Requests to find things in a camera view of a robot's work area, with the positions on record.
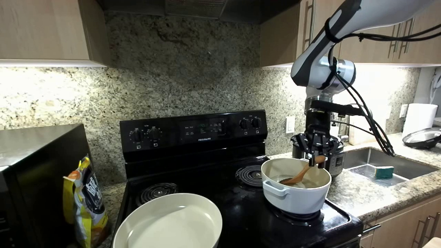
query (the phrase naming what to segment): granite backsplash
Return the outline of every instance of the granite backsplash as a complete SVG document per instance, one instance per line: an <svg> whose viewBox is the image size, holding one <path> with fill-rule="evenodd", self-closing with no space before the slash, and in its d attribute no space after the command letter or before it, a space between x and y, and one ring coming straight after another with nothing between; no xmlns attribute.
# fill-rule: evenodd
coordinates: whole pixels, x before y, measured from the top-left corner
<svg viewBox="0 0 441 248"><path fill-rule="evenodd" d="M110 68L0 68L0 129L84 123L103 185L125 180L120 120L265 109L268 155L291 149L286 116L301 116L295 131L303 131L305 88L289 69L258 67L259 26L112 12L106 22ZM413 102L418 75L357 67L356 87L372 90L362 95L389 86L388 133L401 131L397 110Z"/></svg>

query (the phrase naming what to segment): yellow bag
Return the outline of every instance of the yellow bag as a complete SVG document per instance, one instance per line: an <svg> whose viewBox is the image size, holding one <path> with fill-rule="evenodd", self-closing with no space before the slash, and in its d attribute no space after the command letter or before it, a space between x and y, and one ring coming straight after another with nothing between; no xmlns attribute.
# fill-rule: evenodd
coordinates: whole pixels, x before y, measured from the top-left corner
<svg viewBox="0 0 441 248"><path fill-rule="evenodd" d="M108 217L98 181L88 156L64 177L64 218L75 225L75 236L84 248L98 246L108 235Z"/></svg>

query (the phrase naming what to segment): white pot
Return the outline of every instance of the white pot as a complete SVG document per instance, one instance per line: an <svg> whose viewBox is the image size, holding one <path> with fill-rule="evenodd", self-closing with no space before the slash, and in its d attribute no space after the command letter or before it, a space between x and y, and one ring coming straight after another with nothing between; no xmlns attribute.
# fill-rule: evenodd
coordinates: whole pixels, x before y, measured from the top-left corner
<svg viewBox="0 0 441 248"><path fill-rule="evenodd" d="M133 211L115 234L113 248L216 248L222 216L207 198L178 193L151 200Z"/></svg>
<svg viewBox="0 0 441 248"><path fill-rule="evenodd" d="M325 203L331 185L331 175L314 166L304 179L317 184L316 188L297 188L280 184L285 178L296 176L308 162L296 158L276 158L263 163L263 194L275 207L294 214L311 214Z"/></svg>

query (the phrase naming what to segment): black stove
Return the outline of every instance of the black stove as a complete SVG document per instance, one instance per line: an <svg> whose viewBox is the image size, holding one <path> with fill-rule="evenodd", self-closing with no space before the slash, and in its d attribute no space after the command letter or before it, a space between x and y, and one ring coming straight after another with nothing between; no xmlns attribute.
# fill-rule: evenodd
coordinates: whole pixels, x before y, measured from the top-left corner
<svg viewBox="0 0 441 248"><path fill-rule="evenodd" d="M186 192L219 208L218 248L359 247L363 224L332 202L299 215L266 200L264 110L122 121L120 128L128 180L116 228L145 202Z"/></svg>

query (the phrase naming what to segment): microwave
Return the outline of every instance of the microwave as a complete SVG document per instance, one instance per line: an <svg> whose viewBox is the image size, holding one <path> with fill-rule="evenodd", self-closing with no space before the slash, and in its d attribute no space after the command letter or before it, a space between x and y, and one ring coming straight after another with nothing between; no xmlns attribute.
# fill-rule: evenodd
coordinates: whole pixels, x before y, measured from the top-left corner
<svg viewBox="0 0 441 248"><path fill-rule="evenodd" d="M63 176L90 156L83 124L0 131L0 247L66 247Z"/></svg>

